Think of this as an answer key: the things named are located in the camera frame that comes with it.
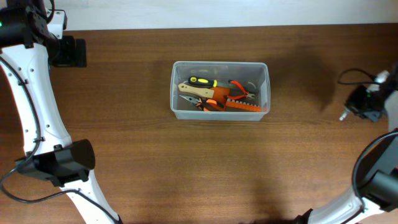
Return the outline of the clear plastic container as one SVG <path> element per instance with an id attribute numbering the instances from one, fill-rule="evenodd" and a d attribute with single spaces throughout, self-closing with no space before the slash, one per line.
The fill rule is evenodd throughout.
<path id="1" fill-rule="evenodd" d="M 245 105 L 260 107 L 259 112 L 238 108 L 225 111 L 203 111 L 182 96 L 178 89 L 181 83 L 188 84 L 190 77 L 217 80 L 227 83 L 236 80 L 246 91 L 255 94 L 254 99 L 240 101 Z M 220 120 L 220 121 L 260 121 L 271 109 L 271 86 L 268 67 L 260 62 L 206 62 L 177 61 L 173 65 L 170 82 L 170 108 L 178 119 Z"/>

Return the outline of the orange screwdriver bit holder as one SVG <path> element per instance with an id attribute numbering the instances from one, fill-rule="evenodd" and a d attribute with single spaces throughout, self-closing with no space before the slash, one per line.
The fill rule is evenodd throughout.
<path id="1" fill-rule="evenodd" d="M 252 111 L 252 112 L 261 112 L 262 108 L 258 107 L 256 105 L 252 105 L 246 102 L 238 101 L 238 100 L 232 100 L 230 98 L 227 99 L 225 103 L 226 107 L 230 108 L 236 108 L 236 109 L 241 109 L 245 111 Z"/>

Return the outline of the orange scraper wooden handle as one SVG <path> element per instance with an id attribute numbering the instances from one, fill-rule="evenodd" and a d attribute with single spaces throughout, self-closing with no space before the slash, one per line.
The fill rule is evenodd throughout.
<path id="1" fill-rule="evenodd" d="M 178 89 L 180 92 L 199 96 L 199 100 L 203 98 L 210 100 L 210 106 L 218 111 L 225 111 L 226 97 L 230 93 L 230 89 L 225 87 L 199 88 L 185 83 L 179 84 Z"/>

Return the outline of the long nose pliers orange black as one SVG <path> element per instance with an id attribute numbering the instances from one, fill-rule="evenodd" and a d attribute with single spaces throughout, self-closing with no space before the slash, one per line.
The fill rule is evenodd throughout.
<path id="1" fill-rule="evenodd" d="M 219 101 L 210 98 L 195 98 L 193 96 L 180 95 L 181 98 L 193 103 L 199 110 L 202 111 L 224 111 L 225 107 Z"/>

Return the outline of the screwdriver black yellow handle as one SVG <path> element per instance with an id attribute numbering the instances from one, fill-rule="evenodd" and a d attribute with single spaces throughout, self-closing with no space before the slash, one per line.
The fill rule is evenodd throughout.
<path id="1" fill-rule="evenodd" d="M 349 111 L 344 111 L 342 115 L 339 117 L 340 121 L 343 121 L 349 115 Z"/>

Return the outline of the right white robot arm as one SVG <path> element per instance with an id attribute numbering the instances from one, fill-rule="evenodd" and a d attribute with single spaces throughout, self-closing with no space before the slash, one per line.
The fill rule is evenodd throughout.
<path id="1" fill-rule="evenodd" d="M 368 82 L 354 83 L 340 120 L 352 113 L 377 122 L 386 115 L 388 132 L 363 149 L 346 191 L 327 205 L 297 216 L 294 223 L 359 223 L 397 208 L 397 69 L 368 77 Z"/>

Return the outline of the file black yellow handle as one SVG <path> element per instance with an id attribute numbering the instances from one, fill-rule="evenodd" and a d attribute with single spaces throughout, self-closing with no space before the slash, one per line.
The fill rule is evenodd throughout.
<path id="1" fill-rule="evenodd" d="M 224 88 L 230 88 L 234 90 L 238 90 L 237 87 L 229 83 L 229 80 L 227 82 L 219 82 L 218 80 L 212 80 L 212 79 L 206 79 L 206 78 L 201 78 L 201 77 L 190 77 L 188 79 L 188 83 L 191 85 L 195 86 L 203 86 L 203 87 L 224 87 Z M 250 93 L 257 93 L 259 90 L 252 85 L 243 85 L 242 86 Z"/>

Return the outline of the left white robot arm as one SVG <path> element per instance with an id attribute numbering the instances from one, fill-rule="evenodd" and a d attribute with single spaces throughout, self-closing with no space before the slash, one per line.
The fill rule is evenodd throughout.
<path id="1" fill-rule="evenodd" d="M 65 11 L 43 1 L 8 0 L 1 9 L 1 68 L 24 136 L 25 155 L 13 172 L 51 182 L 87 223 L 121 223 L 96 180 L 93 146 L 72 141 L 53 93 L 52 67 L 87 65 L 86 42 L 63 34 L 67 22 Z"/>

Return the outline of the small red cutting pliers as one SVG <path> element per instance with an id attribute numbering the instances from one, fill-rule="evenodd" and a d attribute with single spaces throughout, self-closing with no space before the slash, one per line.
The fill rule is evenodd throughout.
<path id="1" fill-rule="evenodd" d="M 238 88 L 238 90 L 240 90 L 242 92 L 241 95 L 236 95 L 236 96 L 231 96 L 228 95 L 227 98 L 230 100 L 239 100 L 242 98 L 249 98 L 249 99 L 255 99 L 255 94 L 248 92 L 243 86 L 242 84 L 240 84 L 240 82 L 236 81 L 236 80 L 229 80 L 229 83 L 231 83 L 232 85 L 234 85 L 235 87 Z"/>

